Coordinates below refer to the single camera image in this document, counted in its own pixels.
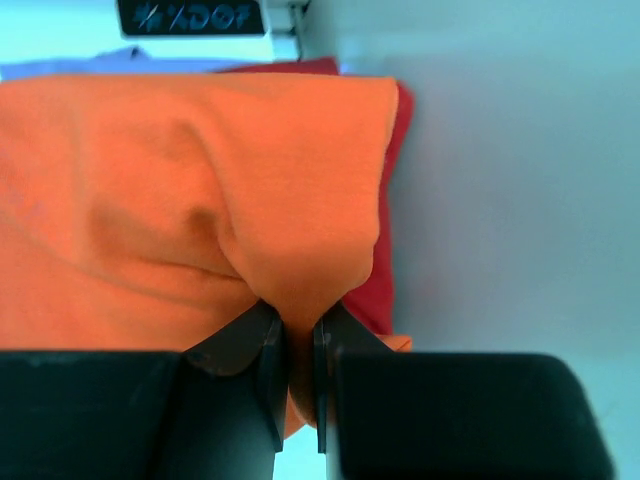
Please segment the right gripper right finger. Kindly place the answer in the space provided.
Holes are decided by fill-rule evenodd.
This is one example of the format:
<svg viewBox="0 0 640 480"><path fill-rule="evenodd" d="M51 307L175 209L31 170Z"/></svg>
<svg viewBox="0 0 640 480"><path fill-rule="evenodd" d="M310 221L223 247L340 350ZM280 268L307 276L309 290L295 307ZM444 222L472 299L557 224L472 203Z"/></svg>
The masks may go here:
<svg viewBox="0 0 640 480"><path fill-rule="evenodd" d="M400 353L344 306L315 325L331 479L611 479L577 376L531 353Z"/></svg>

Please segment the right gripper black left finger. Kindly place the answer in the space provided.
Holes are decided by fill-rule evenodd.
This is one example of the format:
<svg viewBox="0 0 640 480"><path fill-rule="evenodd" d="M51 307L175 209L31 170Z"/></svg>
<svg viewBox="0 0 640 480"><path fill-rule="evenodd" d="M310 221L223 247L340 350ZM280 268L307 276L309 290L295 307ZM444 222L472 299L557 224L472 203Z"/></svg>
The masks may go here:
<svg viewBox="0 0 640 480"><path fill-rule="evenodd" d="M184 352L3 351L5 479L269 479L286 345L257 303Z"/></svg>

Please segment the orange t shirt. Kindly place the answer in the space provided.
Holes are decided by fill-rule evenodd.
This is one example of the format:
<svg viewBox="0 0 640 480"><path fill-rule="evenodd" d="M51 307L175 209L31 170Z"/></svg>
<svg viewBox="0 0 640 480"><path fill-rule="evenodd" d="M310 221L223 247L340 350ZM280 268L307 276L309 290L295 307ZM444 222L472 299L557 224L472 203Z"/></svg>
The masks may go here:
<svg viewBox="0 0 640 480"><path fill-rule="evenodd" d="M174 350L259 300L315 421L311 332L370 276L390 78L51 75L1 86L1 345Z"/></svg>

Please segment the black label plate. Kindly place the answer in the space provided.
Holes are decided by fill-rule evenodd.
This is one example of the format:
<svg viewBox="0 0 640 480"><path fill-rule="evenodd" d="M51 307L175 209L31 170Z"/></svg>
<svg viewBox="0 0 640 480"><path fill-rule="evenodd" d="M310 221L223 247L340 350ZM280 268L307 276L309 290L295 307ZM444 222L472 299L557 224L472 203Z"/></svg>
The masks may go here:
<svg viewBox="0 0 640 480"><path fill-rule="evenodd" d="M124 37L264 36L259 1L118 0Z"/></svg>

